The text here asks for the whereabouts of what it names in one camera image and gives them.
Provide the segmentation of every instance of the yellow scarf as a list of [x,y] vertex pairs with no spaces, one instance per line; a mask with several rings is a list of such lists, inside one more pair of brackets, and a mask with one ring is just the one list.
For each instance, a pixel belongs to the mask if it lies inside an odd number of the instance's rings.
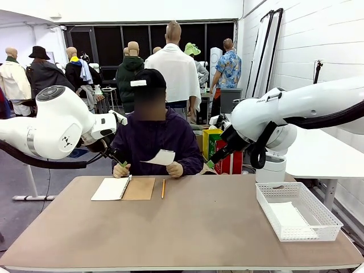
[[79,58],[77,56],[73,56],[70,61],[74,61],[74,62],[77,62],[79,61]]

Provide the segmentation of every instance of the white plastic basket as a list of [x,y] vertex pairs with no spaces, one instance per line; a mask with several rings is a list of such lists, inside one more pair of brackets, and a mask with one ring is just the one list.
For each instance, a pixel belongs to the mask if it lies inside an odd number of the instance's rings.
[[304,184],[256,186],[257,200],[281,242],[335,241],[343,224]]

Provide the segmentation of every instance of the white jacket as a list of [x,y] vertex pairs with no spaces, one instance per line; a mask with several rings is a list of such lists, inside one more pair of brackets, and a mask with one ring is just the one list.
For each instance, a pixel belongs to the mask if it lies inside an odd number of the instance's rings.
[[167,102],[188,101],[196,97],[194,109],[200,111],[201,91],[195,61],[178,45],[167,44],[145,62],[145,68],[158,70],[167,83]]
[[0,66],[0,87],[8,100],[29,100],[32,97],[24,68],[13,61]]

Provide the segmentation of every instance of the gray pants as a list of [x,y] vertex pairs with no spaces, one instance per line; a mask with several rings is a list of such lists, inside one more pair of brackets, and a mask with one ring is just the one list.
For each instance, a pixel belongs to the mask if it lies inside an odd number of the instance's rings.
[[174,111],[177,112],[183,119],[187,120],[187,107],[185,108],[172,108]]

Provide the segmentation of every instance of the ceiling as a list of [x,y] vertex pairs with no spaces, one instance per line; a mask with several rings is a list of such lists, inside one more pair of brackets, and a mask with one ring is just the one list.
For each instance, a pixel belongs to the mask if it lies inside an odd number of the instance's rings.
[[13,13],[11,11],[0,10],[0,26],[7,24],[18,24],[18,23],[33,23],[33,24],[42,24],[42,23],[50,23],[50,21],[23,15],[19,13]]

